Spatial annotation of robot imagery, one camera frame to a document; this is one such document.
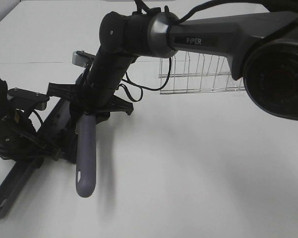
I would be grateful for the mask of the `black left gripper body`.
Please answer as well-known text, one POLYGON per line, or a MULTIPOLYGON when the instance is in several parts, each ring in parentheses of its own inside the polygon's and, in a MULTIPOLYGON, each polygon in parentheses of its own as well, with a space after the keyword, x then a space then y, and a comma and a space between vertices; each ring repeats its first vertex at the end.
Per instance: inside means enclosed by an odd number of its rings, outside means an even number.
POLYGON ((37 111, 0 106, 0 157, 3 160, 33 161, 56 156, 59 149, 44 133, 44 122, 37 115, 41 127, 36 130, 28 117, 32 113, 37 114, 37 111))

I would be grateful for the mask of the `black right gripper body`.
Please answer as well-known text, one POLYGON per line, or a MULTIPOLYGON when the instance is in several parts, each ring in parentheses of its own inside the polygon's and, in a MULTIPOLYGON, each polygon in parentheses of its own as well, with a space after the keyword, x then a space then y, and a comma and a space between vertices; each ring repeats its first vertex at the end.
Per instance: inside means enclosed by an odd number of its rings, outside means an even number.
POLYGON ((134 56, 126 53, 108 53, 99 49, 79 81, 75 84, 49 83, 47 95, 70 103, 72 122, 83 116, 110 116, 111 112, 131 115, 133 104, 114 95, 134 56))

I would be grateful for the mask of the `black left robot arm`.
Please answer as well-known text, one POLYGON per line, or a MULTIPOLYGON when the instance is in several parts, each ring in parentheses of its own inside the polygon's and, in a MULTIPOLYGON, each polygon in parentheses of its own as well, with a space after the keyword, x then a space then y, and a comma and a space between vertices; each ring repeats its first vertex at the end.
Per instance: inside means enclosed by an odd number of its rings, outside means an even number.
POLYGON ((23 89, 8 89, 0 79, 0 157, 30 161, 53 157, 57 149, 36 131, 31 114, 47 107, 49 96, 23 89))

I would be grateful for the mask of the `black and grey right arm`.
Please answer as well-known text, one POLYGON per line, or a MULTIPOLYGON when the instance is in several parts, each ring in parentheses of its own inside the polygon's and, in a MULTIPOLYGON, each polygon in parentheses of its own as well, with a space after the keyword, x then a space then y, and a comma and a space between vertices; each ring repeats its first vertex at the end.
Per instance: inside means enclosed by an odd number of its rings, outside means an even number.
POLYGON ((177 52, 225 57, 234 80, 243 80, 250 99, 263 111, 298 121, 298 0, 261 0, 265 13, 192 19, 221 5, 211 0, 182 18, 168 7, 149 8, 136 1, 131 15, 110 12, 99 28, 100 48, 87 55, 78 82, 49 84, 47 94, 65 99, 83 112, 132 111, 115 97, 129 66, 138 57, 171 59, 177 52))

